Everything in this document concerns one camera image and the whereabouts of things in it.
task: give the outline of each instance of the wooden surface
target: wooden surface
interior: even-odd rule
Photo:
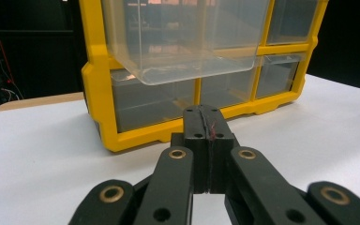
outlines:
[[[39,105],[49,105],[67,101],[82,100],[83,92],[51,96],[51,97],[36,97],[24,100],[10,101],[0,105],[0,111],[15,110],[26,107],[33,107]]]

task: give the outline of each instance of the dark background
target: dark background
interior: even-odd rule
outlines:
[[[0,34],[0,55],[5,52],[11,74],[6,63],[0,65],[0,104],[8,101],[1,88],[24,98],[83,90],[86,53],[78,0],[0,0],[2,30],[31,33]],[[360,87],[360,1],[329,1],[307,73]]]

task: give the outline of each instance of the yellow plastic frame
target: yellow plastic frame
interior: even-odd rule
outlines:
[[[306,43],[268,46],[266,40],[275,0],[270,1],[262,32],[262,42],[257,54],[304,53],[306,59],[299,63],[290,92],[261,99],[255,98],[261,69],[258,67],[251,101],[221,109],[225,118],[248,113],[267,113],[275,110],[279,105],[296,100],[300,96],[305,83],[309,60],[318,44],[317,36],[327,2],[327,0],[318,2],[315,18]],[[80,0],[80,6],[88,56],[88,62],[82,68],[84,92],[88,111],[97,123],[104,146],[113,152],[118,152],[153,141],[168,142],[173,132],[182,132],[183,119],[180,118],[118,133],[110,69],[122,68],[122,65],[111,57],[107,51],[101,0]],[[194,104],[200,103],[200,95],[201,79],[196,79]]]

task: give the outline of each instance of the white table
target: white table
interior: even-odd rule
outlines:
[[[292,185],[326,180],[360,197],[360,89],[307,76],[294,103],[229,125]],[[94,186],[138,183],[168,146],[109,152],[82,100],[0,112],[0,224],[67,224]],[[223,200],[194,195],[193,224],[230,224]]]

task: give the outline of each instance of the translucent drawer front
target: translucent drawer front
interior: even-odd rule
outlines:
[[[276,0],[268,44],[306,42],[320,0]]]
[[[202,79],[201,104],[218,108],[250,100],[256,69]]]
[[[181,117],[193,104],[194,81],[145,85],[126,70],[112,72],[118,132],[143,128]]]
[[[102,0],[110,53],[142,83],[253,68],[268,0]]]
[[[266,55],[263,59],[256,98],[289,92],[297,66],[304,58],[301,53]]]

